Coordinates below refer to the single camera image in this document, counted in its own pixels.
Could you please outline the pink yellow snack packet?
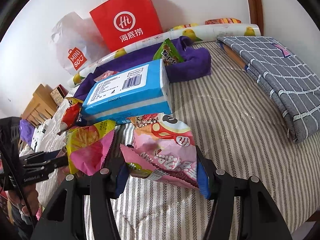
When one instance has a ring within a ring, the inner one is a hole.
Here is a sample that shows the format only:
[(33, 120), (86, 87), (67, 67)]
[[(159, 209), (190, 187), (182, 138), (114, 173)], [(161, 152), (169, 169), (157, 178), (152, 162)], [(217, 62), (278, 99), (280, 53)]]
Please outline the pink yellow snack packet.
[(112, 145), (115, 126), (115, 121), (104, 120), (68, 132), (66, 150), (71, 174), (81, 171), (92, 176), (102, 168)]

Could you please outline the pink Hi snack packet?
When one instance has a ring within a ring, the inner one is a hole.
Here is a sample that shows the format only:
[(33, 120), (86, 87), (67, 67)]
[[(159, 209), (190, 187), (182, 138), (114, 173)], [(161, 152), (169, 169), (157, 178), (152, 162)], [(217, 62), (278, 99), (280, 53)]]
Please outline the pink Hi snack packet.
[(176, 118), (154, 113), (129, 117), (133, 143), (120, 145), (131, 176), (198, 188), (196, 145), (190, 127)]

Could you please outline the red snack packet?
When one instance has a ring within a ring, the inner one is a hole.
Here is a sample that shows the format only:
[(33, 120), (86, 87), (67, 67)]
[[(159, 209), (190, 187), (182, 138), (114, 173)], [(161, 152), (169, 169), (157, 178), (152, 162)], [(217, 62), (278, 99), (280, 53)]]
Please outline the red snack packet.
[(69, 106), (60, 122), (60, 130), (59, 133), (62, 133), (64, 131), (67, 131), (71, 127), (73, 127), (76, 123), (76, 120), (79, 117), (79, 113), (81, 111), (82, 104), (76, 103), (74, 105)]

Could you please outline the pink white floral packet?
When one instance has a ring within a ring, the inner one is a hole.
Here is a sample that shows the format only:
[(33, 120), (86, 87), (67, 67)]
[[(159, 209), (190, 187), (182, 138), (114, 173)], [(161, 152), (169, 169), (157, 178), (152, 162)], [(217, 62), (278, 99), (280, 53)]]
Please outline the pink white floral packet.
[(112, 75), (118, 74), (118, 72), (113, 71), (113, 70), (107, 70), (106, 72), (104, 72), (103, 74), (99, 75), (98, 77), (96, 77), (94, 79), (95, 82), (99, 82), (101, 80), (104, 80)]

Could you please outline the green snack packet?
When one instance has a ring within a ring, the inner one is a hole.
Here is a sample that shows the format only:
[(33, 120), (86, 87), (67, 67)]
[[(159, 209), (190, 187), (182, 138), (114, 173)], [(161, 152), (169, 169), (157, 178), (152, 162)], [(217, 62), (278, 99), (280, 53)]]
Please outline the green snack packet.
[(180, 53), (169, 38), (164, 40), (160, 45), (159, 49), (153, 56), (153, 60), (162, 60), (164, 66), (184, 62), (183, 57), (181, 57)]

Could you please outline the striped mattress pad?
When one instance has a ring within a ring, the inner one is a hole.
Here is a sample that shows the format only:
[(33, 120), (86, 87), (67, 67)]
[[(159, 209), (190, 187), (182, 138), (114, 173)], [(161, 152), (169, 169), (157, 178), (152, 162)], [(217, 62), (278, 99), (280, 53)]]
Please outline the striped mattress pad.
[[(211, 74), (171, 84), (174, 117), (217, 168), (259, 177), (295, 231), (319, 207), (319, 134), (295, 144), (251, 77), (216, 42), (202, 47), (210, 52)], [(135, 177), (111, 203), (121, 239), (201, 239), (212, 209), (198, 190)]]

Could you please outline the wooden chair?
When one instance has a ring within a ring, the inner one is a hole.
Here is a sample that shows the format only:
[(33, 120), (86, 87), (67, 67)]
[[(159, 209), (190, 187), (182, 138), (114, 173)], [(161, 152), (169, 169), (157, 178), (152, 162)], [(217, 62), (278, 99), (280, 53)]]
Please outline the wooden chair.
[(33, 93), (33, 98), (28, 103), (21, 118), (30, 122), (34, 127), (52, 118), (57, 110), (57, 104), (50, 95), (52, 91), (53, 89), (48, 85), (40, 84)]

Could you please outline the brown patterned box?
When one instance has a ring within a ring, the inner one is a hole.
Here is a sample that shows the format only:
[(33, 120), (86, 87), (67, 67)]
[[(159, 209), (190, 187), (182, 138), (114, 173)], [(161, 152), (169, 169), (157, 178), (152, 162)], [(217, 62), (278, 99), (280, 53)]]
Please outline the brown patterned box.
[(58, 85), (50, 92), (50, 96), (57, 106), (61, 105), (67, 94), (68, 90), (65, 89), (62, 85)]

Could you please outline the grey checked folded cloth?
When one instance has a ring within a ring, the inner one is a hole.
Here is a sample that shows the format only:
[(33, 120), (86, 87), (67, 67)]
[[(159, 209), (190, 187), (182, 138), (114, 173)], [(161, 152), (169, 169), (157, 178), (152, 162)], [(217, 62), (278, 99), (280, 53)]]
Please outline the grey checked folded cloth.
[(319, 131), (319, 77), (296, 54), (267, 36), (220, 36), (247, 74), (279, 108), (295, 143)]

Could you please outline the rolled lemon print mat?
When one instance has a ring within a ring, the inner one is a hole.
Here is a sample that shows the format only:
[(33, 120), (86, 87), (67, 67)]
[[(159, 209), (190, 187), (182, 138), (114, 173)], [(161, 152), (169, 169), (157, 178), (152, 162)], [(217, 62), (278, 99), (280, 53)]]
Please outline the rolled lemon print mat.
[(82, 83), (83, 80), (90, 73), (93, 73), (96, 68), (105, 63), (108, 63), (133, 51), (162, 43), (167, 38), (170, 40), (175, 40), (181, 36), (190, 38), (193, 43), (203, 43), (215, 41), (219, 36), (261, 36), (261, 31), (256, 24), (245, 23), (198, 25), (194, 27), (168, 31), (134, 42), (114, 52), (109, 53), (108, 55), (80, 70), (77, 74), (75, 74), (71, 79), (67, 81), (67, 85), (70, 88), (74, 88)]

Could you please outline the white Miniso plastic bag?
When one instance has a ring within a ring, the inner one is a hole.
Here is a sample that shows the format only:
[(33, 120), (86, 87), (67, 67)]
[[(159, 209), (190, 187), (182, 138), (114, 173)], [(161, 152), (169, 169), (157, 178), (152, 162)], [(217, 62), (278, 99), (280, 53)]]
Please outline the white Miniso plastic bag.
[(109, 53), (93, 20), (83, 19), (76, 12), (68, 13), (57, 22), (49, 44), (60, 66), (71, 75)]

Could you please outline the yellow chips bag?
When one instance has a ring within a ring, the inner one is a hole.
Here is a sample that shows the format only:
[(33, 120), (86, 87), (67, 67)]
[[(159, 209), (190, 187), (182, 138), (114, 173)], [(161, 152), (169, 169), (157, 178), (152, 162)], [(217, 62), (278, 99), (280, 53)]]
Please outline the yellow chips bag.
[(185, 29), (185, 28), (196, 27), (196, 26), (199, 26), (199, 24), (191, 23), (191, 24), (177, 25), (175, 27), (168, 29), (168, 31), (174, 31), (174, 30)]

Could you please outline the orange red chips bag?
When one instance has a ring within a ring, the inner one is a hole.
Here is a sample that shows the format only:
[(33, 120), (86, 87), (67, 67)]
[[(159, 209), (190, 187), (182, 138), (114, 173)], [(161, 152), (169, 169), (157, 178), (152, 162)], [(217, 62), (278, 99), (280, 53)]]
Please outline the orange red chips bag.
[(238, 24), (241, 23), (239, 19), (236, 18), (216, 18), (216, 19), (211, 19), (211, 20), (206, 20), (205, 25), (210, 25), (210, 24)]

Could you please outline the red Haidilao paper bag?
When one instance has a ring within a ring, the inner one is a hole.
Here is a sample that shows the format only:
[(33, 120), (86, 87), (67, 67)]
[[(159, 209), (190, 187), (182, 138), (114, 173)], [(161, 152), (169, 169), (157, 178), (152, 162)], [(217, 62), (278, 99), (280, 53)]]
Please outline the red Haidilao paper bag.
[(101, 0), (89, 13), (111, 52), (163, 33), (152, 0)]

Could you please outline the brown door frame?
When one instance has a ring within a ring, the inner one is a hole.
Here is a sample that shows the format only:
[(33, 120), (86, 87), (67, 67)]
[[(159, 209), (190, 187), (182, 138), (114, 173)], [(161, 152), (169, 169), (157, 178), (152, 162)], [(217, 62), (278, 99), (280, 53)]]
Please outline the brown door frame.
[(250, 22), (256, 24), (264, 35), (264, 15), (262, 0), (248, 0)]

